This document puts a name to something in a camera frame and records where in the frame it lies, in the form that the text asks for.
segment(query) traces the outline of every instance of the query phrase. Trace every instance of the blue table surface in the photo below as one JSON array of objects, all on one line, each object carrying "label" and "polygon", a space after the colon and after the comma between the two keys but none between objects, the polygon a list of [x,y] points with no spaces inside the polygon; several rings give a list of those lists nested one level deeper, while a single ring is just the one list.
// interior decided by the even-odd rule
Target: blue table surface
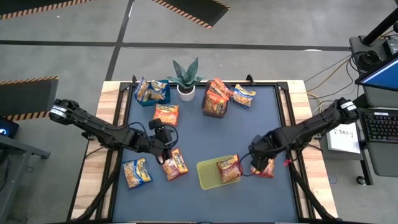
[{"label": "blue table surface", "polygon": [[[123,161],[146,158],[153,181],[129,190],[122,168],[113,221],[296,222],[289,170],[283,166],[284,154],[275,160],[274,179],[241,177],[236,184],[210,190],[200,187],[198,162],[230,154],[243,156],[255,135],[281,127],[274,87],[249,86],[247,89],[257,91],[252,106],[244,109],[229,102],[227,114],[218,119],[202,114],[204,87],[197,87],[196,97],[189,102],[181,101],[172,88],[170,104],[180,105],[176,127],[180,140],[175,147],[181,149],[189,173],[168,182],[154,156],[124,150]],[[142,107],[133,98],[129,123],[139,121],[149,130],[147,124],[154,111],[153,106]],[[243,161],[246,174],[250,173],[249,163],[250,158]]]}]

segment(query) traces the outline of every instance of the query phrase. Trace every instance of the keyboard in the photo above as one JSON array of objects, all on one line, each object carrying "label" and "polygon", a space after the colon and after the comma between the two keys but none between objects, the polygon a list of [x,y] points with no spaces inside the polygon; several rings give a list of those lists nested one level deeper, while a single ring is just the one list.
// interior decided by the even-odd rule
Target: keyboard
[{"label": "keyboard", "polygon": [[366,140],[398,143],[398,111],[361,109]]}]

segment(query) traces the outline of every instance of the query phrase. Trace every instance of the computer monitor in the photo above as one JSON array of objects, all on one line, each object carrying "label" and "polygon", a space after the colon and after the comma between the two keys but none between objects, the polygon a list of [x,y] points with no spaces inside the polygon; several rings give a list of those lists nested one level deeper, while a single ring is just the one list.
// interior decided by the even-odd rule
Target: computer monitor
[{"label": "computer monitor", "polygon": [[359,76],[355,84],[398,91],[398,53],[368,73]]}]

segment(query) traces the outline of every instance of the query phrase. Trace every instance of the succulent plant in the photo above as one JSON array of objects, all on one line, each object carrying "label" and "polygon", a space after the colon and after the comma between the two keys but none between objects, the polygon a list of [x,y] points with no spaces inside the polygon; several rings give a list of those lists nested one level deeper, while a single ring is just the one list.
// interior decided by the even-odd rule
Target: succulent plant
[{"label": "succulent plant", "polygon": [[177,77],[167,77],[167,79],[179,84],[184,89],[190,89],[205,78],[196,76],[198,71],[198,58],[191,63],[187,71],[185,71],[185,69],[174,60],[173,65]]}]

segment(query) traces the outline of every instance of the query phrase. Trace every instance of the snack bag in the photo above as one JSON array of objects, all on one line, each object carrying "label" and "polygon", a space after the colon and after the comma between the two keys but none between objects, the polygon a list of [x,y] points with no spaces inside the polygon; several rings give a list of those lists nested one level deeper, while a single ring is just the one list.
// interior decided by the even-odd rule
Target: snack bag
[{"label": "snack bag", "polygon": [[123,162],[124,175],[130,189],[152,181],[147,171],[145,157],[129,162]]},{"label": "snack bag", "polygon": [[167,181],[174,180],[177,177],[188,173],[188,167],[182,159],[180,149],[174,149],[172,158],[167,159],[162,165],[164,172],[167,176]]},{"label": "snack bag", "polygon": [[256,91],[247,91],[241,87],[241,85],[236,84],[234,89],[234,95],[232,96],[232,101],[241,105],[244,108],[249,108],[251,106],[251,101],[256,95]]},{"label": "snack bag", "polygon": [[136,97],[136,99],[138,101],[142,101],[145,92],[147,91],[149,87],[149,83],[147,82],[147,80],[145,80],[145,78],[141,78],[141,81],[139,82],[137,89],[134,92],[134,96]]},{"label": "snack bag", "polygon": [[227,100],[212,91],[206,92],[205,111],[213,114],[223,114],[226,111]]},{"label": "snack bag", "polygon": [[274,178],[274,166],[275,161],[273,159],[268,159],[268,165],[262,172],[252,166],[251,173],[260,177]]},{"label": "snack bag", "polygon": [[147,91],[145,91],[144,93],[144,97],[142,98],[143,101],[148,101],[150,100],[150,94],[152,93],[152,90],[147,89]]},{"label": "snack bag", "polygon": [[164,100],[166,96],[166,87],[167,83],[152,80],[152,83],[150,84],[150,88],[152,90],[150,93],[150,98],[152,100]]},{"label": "snack bag", "polygon": [[220,78],[215,78],[211,82],[214,83],[216,85],[216,87],[219,90],[221,90],[228,97],[228,99],[231,98],[231,96],[233,95],[233,92],[228,89],[228,87],[223,83],[223,81],[221,81]]},{"label": "snack bag", "polygon": [[217,162],[218,170],[221,174],[221,183],[225,184],[228,181],[242,176],[242,171],[239,165],[239,156],[233,155]]},{"label": "snack bag", "polygon": [[163,124],[177,125],[179,105],[162,105],[157,103],[155,107],[154,119],[160,118]]},{"label": "snack bag", "polygon": [[229,100],[229,97],[226,96],[215,84],[214,81],[211,81],[210,86],[208,91],[212,91],[213,93],[216,93],[220,97],[224,98],[225,100]]}]

